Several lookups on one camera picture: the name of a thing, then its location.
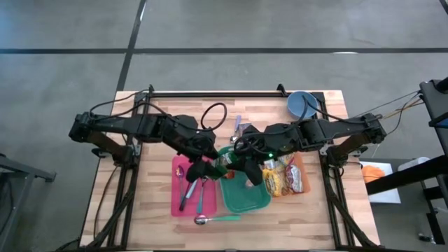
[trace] green plastic container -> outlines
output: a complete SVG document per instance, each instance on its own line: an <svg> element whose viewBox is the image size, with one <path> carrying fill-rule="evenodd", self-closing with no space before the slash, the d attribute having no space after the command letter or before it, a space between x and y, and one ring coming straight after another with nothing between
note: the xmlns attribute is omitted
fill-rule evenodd
<svg viewBox="0 0 448 252"><path fill-rule="evenodd" d="M231 146L219 151L220 155L226 154ZM235 171L233 179L220 178L221 192L224 205L234 214L242 214L266 207L271 202L271 195L267 192L265 182L248 188L248 178L242 171Z"/></svg>

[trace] concrete floor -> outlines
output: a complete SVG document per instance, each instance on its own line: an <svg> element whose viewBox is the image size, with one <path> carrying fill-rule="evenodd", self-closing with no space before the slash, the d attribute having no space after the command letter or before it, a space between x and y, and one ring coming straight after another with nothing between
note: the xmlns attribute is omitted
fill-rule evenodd
<svg viewBox="0 0 448 252"><path fill-rule="evenodd" d="M0 48L126 48L138 5L139 0L3 0ZM447 24L438 0L149 0L136 47L447 47ZM57 172L53 184L35 182L16 251L49 251L80 234L98 160L91 146L67 134L77 113L113 97L123 60L124 55L0 55L0 152ZM283 83L291 90L342 90L354 116L417 90L421 81L448 76L447 65L448 55L429 53L134 55L125 90L150 83L156 90L272 90ZM110 107L99 112L109 113ZM396 119L384 123L386 131ZM405 112L400 129L375 157L442 154L428 120L423 106ZM371 155L372 150L364 154ZM383 245L446 249L409 238L415 236L406 226L417 225L407 224L413 218L387 207L374 207ZM406 211L413 207L421 206L407 205ZM388 225L402 228L392 232Z"/></svg>

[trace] spoon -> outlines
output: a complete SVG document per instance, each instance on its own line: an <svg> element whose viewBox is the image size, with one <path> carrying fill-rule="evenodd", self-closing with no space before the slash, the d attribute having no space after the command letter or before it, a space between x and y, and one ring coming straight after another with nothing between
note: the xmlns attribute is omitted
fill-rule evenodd
<svg viewBox="0 0 448 252"><path fill-rule="evenodd" d="M235 121L235 131L233 132L233 136L230 137L230 143L233 144L237 139L237 132L238 132L238 126L239 123L241 122L241 116L237 115L237 120Z"/></svg>
<svg viewBox="0 0 448 252"><path fill-rule="evenodd" d="M179 178L180 181L179 183L181 184L181 200L183 197L183 183L182 183L183 175L185 175L185 172L183 171L182 166L179 165L176 169L176 176Z"/></svg>
<svg viewBox="0 0 448 252"><path fill-rule="evenodd" d="M202 198L204 197L204 184L207 182L207 177L202 178L202 187L201 187L201 196L199 198L199 202L197 203L196 213L201 214L202 213Z"/></svg>
<svg viewBox="0 0 448 252"><path fill-rule="evenodd" d="M195 217L195 223L198 225L203 225L209 221L239 221L241 220L241 216L239 215L230 215L230 216L218 216L215 218L207 218L205 215L198 215Z"/></svg>

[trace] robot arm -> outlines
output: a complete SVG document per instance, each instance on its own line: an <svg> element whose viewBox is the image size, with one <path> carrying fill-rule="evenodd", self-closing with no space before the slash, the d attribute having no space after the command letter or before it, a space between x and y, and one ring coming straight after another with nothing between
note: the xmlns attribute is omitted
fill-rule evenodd
<svg viewBox="0 0 448 252"><path fill-rule="evenodd" d="M159 113L125 118L84 112L76 116L69 136L74 141L88 142L109 152L117 165L132 163L134 150L119 145L102 132L131 135L144 143L163 142L193 163L186 176L190 182L204 176L217 179L227 173L226 169L235 169L245 172L254 185L262 182L258 165L265 160L295 151L321 150L333 139L349 137L338 146L328 147L325 152L329 165L340 166L347 161L350 152L364 144L378 144L386 136L371 113L335 122L311 119L289 125L279 123L267 126L264 132L250 126L235 144L234 154L238 160L222 169L202 160L203 156L212 160L218 158L214 148L216 135L211 130L197 129L197 126L196 119L188 115L173 117Z"/></svg>

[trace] cable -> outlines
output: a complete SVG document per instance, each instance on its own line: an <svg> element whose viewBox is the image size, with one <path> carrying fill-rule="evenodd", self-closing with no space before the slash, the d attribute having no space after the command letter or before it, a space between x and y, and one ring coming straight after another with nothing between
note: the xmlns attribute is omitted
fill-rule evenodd
<svg viewBox="0 0 448 252"><path fill-rule="evenodd" d="M398 114L398 113L401 112L401 111L405 111L405 110L407 110L407 109L409 109L409 108L412 108L413 106L417 106L417 105L423 104L423 102L421 102L421 103L419 103L419 104L417 103L417 102L420 101L420 98L418 98L416 101L413 101L411 104L407 105L408 103L410 103L410 102L412 101L413 98L411 98L411 99L406 103L406 106L405 106L405 107L403 107L403 108L397 108L396 110L394 110L394 111L390 112L389 114L387 114L386 116L384 116L382 119L384 120L384 119L387 119L387 118L391 118L391 117L395 116L396 114Z"/></svg>
<svg viewBox="0 0 448 252"><path fill-rule="evenodd" d="M400 110L400 116L398 117L397 125L395 126L394 129L392 129L392 131L390 131L389 133L386 134L387 136L390 135L390 134L392 134L392 133L394 133L394 132L398 129L398 126L400 126L400 122L401 122L401 116L403 115L403 111L405 110L406 105L407 105L409 102L411 102L411 101L413 100L413 98L415 98L417 95L418 95L418 94L414 95L408 102L405 103L405 105L403 105L403 107L402 107L401 110Z"/></svg>
<svg viewBox="0 0 448 252"><path fill-rule="evenodd" d="M335 115L330 115L329 113L323 112L322 110L316 108L316 107L313 106L313 105L312 105L312 104L311 104L305 97L303 97L303 99L305 100L305 102L308 103L308 106L310 106L310 107L311 107L312 109L314 109L315 111L318 111L319 113L321 113L321 114L323 114L323 115L325 115L325 116L328 116L329 118L336 119L336 120L338 120L338 121L340 121L340 122L351 123L351 124L365 124L365 123L368 123L368 122L369 122L369 121L366 121L366 122L352 122L352 121L350 121L350 120L348 120L348 119L338 118L338 117L335 116Z"/></svg>
<svg viewBox="0 0 448 252"><path fill-rule="evenodd" d="M113 178L113 174L115 173L117 168L119 168L119 167L116 166L115 169L112 171L111 176L109 177L109 179L106 182L106 185L104 186L103 195L101 196L101 199L99 201L97 213L95 214L95 220L94 220L94 223L93 223L93 238L95 238L97 236L97 221L98 221L98 216L99 216L99 210L101 209L101 205L103 204L104 197L106 196L107 188L111 184L111 181L112 181L112 178Z"/></svg>
<svg viewBox="0 0 448 252"><path fill-rule="evenodd" d="M378 148L379 148L380 145L381 145L380 143L377 144L377 147L375 148L375 151L373 152L371 158L373 158L375 156L375 154L377 154L377 151L378 151Z"/></svg>
<svg viewBox="0 0 448 252"><path fill-rule="evenodd" d="M361 166L361 169L364 168L364 165L361 164L360 162L346 161L346 163L357 164L357 165L360 165L360 166Z"/></svg>
<svg viewBox="0 0 448 252"><path fill-rule="evenodd" d="M374 108L372 108L372 109L369 109L368 111L359 113L358 115L355 115L354 117L361 116L361 115L363 115L363 114L365 114L365 113L368 113L368 112L371 112L371 111L373 111L373 110L375 110L375 109L379 109L379 108L381 108L381 107L383 107L383 106L385 106L385 105L389 105L389 104L391 104L392 102L396 102L396 101L398 101L398 100L400 100L400 99L403 99L403 98L405 98L405 97L408 97L408 96L410 96L410 95L412 95L412 94L414 94L414 93L416 93L416 92L418 92L418 91L419 91L419 90L417 90L417 91L413 91L413 92L411 92L411 93L409 93L409 94L405 94L405 95L403 95L403 96L401 96L401 97L399 97L399 98L397 98L397 99L393 99L392 101L388 101L388 102L386 102L385 104L376 106L376 107L374 107Z"/></svg>
<svg viewBox="0 0 448 252"><path fill-rule="evenodd" d="M205 115L206 115L212 108L214 108L214 107L216 107L216 106L220 106L220 105L224 108L224 116L223 116L223 119L221 119L221 121L220 121L214 128L215 128L215 129L218 129L218 128L224 123L225 118L227 117L227 106L226 106L224 103L222 103L222 102L216 102L215 104L211 105L208 109L206 109L205 112L202 114L202 117L201 117L201 126L202 126L202 129L203 129L203 130L206 130L206 129L207 129L207 127L205 127L205 125L204 125L204 118L205 118Z"/></svg>
<svg viewBox="0 0 448 252"><path fill-rule="evenodd" d="M263 155L269 155L269 152L266 151L262 151L259 148L256 148L255 145L259 140L256 140L254 143L250 143L249 141L246 140L246 138L249 137L253 137L253 136L260 136L260 135L276 135L276 134L284 134L287 133L288 131L294 129L295 127L297 127L297 125L303 121L303 118L305 118L305 114L308 111L308 103L305 102L304 103L304 108L303 108L303 112L302 115L300 115L299 119L297 120L297 122L294 122L293 124L291 124L290 126L288 126L285 130L280 131L280 132L270 132L270 133L264 133L264 132L257 132L257 133L249 133L249 134L245 134L244 136L239 137L233 146L233 149L237 152L243 152L243 151L247 151L248 148L253 149L255 152L259 153L259 154L263 154ZM239 142L243 141L244 144L246 144L248 147L243 148L243 146L241 146L240 148L238 148L238 144Z"/></svg>
<svg viewBox="0 0 448 252"><path fill-rule="evenodd" d="M56 248L55 251L63 251L66 247L68 247L70 244L74 243L74 242L78 242L79 240L81 240L80 237L74 239L73 241L69 241L65 244L63 244L62 246L60 246L59 248Z"/></svg>
<svg viewBox="0 0 448 252"><path fill-rule="evenodd" d="M90 117L90 119L92 119L93 110L96 109L96 108L98 108L98 107L100 107L100 106L104 106L104 105L106 105L106 104L111 104L111 103L113 103L113 102L121 102L121 101L124 101L124 100L126 100L126 99L129 99L130 97L133 97L134 95L137 95L137 94L142 93L142 92L145 92L145 91L149 91L149 89L140 90L140 91L138 91L138 92L132 93L131 95L129 95L129 96L125 97L125 98L114 99L114 100L112 100L112 101L106 101L106 102L97 104L97 105L93 106L93 107L89 110L89 117Z"/></svg>
<svg viewBox="0 0 448 252"><path fill-rule="evenodd" d="M343 167L331 167L331 169L333 169L333 172L336 172L336 168L342 169L342 172L339 173L339 176L342 177L342 175L344 175L344 168Z"/></svg>
<svg viewBox="0 0 448 252"><path fill-rule="evenodd" d="M224 107L224 116L223 116L223 119L221 119L221 121L220 121L215 127L212 127L212 128L209 128L209 129L197 129L197 128L190 127L190 126L188 126L188 125L183 124L183 123L180 122L178 119L176 119L175 117L173 117L173 116L167 114L167 113L166 113L165 111L163 111L161 108L159 108L158 106L156 106L156 105L154 105L154 104L152 104L152 103L150 103L150 102L141 102L140 104L138 104L138 105L136 105L136 106L133 106L132 108L130 108L130 109L128 109L128 110L126 110L126 111L124 111L124 112L122 112L122 113L118 113L118 114L115 114L115 115L106 116L105 118L99 118L99 119L96 119L96 120L94 119L94 120L95 120L96 122L98 122L98 121L101 121L101 120L106 120L106 119L111 119L111 118L117 118L117 117L119 117L119 116L122 116L122 115L125 115L125 114L131 112L131 111L134 110L134 109L139 108L139 107L142 106L142 105L149 105L149 106L153 107L154 109L156 109L157 111L161 112L162 115L166 116L168 119L172 120L173 122L178 123L178 124L184 126L185 128L187 128L187 129L189 129L189 130L195 130L195 131L200 131L200 132L210 132L210 131L214 131L214 130L218 129L218 128L224 123L225 119L227 118L227 106L226 106L224 103L222 103L222 102L217 102L217 103L211 105L211 106L206 110L206 113L204 113L204 114L202 115L201 123L202 123L202 121L203 121L205 115L210 111L210 109L212 109L213 107L215 107L215 106L217 106L217 105L221 105L221 106Z"/></svg>
<svg viewBox="0 0 448 252"><path fill-rule="evenodd" d="M3 234L6 224L8 224L9 218L11 217L11 214L13 213L13 210L14 210L13 186L11 185L11 181L9 180L9 178L8 178L8 187L9 187L10 209L9 209L8 217L6 217L5 223L1 226L0 235Z"/></svg>

